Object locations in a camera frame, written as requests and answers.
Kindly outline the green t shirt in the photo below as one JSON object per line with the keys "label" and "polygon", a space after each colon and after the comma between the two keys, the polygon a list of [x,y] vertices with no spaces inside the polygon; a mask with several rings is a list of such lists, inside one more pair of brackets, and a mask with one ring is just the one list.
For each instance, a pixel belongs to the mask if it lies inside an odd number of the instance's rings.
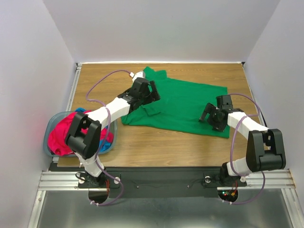
{"label": "green t shirt", "polygon": [[226,87],[172,79],[166,71],[148,66],[143,71],[155,82],[160,100],[123,116],[122,124],[229,138],[230,128],[217,132],[207,122],[199,121],[207,103],[215,105],[217,96],[227,95]]}

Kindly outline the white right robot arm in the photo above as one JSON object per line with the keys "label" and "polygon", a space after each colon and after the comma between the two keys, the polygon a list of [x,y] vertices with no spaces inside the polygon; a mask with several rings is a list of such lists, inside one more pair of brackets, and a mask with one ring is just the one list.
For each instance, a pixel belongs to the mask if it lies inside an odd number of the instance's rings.
{"label": "white right robot arm", "polygon": [[230,95],[220,95],[217,104],[207,103],[200,122],[206,121],[214,131],[223,132],[234,128],[247,140],[245,157],[222,164],[218,180],[230,185],[251,173],[282,170],[286,166],[283,134],[279,129],[270,129],[254,121],[242,109],[235,108]]}

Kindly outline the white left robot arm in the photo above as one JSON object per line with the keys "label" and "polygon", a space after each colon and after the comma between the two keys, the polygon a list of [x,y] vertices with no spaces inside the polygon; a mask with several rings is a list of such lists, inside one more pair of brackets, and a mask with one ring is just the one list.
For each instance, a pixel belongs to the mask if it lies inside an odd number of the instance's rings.
{"label": "white left robot arm", "polygon": [[99,109],[88,112],[77,112],[65,137],[65,144],[79,158],[86,177],[95,187],[102,187],[110,176],[105,174],[105,167],[98,158],[101,131],[116,119],[128,115],[141,105],[160,100],[154,81],[138,77],[132,87],[118,95],[112,102]]}

